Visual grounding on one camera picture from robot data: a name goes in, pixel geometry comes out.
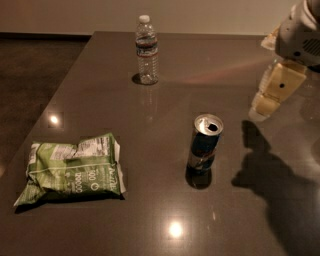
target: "plastic bottle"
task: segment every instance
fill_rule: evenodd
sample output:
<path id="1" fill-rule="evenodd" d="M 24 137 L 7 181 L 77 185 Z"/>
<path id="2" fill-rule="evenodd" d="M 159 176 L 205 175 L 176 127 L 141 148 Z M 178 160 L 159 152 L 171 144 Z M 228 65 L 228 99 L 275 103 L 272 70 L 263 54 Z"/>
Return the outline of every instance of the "plastic bottle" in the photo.
<path id="1" fill-rule="evenodd" d="M 139 17 L 136 31 L 136 48 L 141 84 L 158 82 L 158 40 L 157 33 L 148 15 Z"/>

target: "dark gray table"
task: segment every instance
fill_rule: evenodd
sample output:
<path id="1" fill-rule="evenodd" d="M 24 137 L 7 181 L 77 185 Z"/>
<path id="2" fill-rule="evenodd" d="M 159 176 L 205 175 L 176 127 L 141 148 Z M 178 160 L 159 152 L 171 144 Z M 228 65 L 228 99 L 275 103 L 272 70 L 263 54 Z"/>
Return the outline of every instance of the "dark gray table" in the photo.
<path id="1" fill-rule="evenodd" d="M 269 120 L 245 121 L 273 59 L 260 40 L 160 34 L 160 81 L 145 87 L 131 80 L 134 34 L 96 32 L 0 179 L 0 255 L 320 255 L 320 89 L 301 87 Z M 52 113 L 63 127 L 50 127 Z M 185 167 L 202 113 L 225 129 L 212 183 L 196 190 Z M 33 140 L 108 131 L 121 145 L 125 200 L 13 208 Z"/>

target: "aluminum can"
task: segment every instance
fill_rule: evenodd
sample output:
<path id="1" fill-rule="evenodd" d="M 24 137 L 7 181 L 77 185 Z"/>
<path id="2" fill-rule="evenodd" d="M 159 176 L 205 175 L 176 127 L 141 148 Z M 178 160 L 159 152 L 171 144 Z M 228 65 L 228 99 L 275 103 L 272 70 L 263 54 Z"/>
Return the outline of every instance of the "aluminum can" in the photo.
<path id="1" fill-rule="evenodd" d="M 188 159 L 188 169 L 194 174 L 211 170 L 222 131 L 223 123 L 217 116 L 204 114 L 195 119 Z"/>

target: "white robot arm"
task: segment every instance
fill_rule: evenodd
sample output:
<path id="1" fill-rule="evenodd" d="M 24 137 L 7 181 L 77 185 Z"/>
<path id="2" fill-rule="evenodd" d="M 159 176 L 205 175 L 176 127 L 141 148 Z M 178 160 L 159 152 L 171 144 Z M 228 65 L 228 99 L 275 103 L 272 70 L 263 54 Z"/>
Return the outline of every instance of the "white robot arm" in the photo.
<path id="1" fill-rule="evenodd" d="M 320 0 L 303 0 L 261 45 L 283 58 L 263 75 L 249 117 L 264 121 L 306 79 L 307 67 L 320 65 Z"/>

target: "green snack bag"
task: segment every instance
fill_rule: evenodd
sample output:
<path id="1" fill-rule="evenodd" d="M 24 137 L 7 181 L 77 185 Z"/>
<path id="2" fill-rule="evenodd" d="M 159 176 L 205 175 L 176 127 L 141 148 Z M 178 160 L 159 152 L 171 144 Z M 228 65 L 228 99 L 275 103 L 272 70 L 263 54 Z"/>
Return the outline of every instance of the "green snack bag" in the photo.
<path id="1" fill-rule="evenodd" d="M 119 165 L 120 146 L 111 133 L 78 145 L 31 146 L 27 186 L 14 206 L 125 191 Z"/>

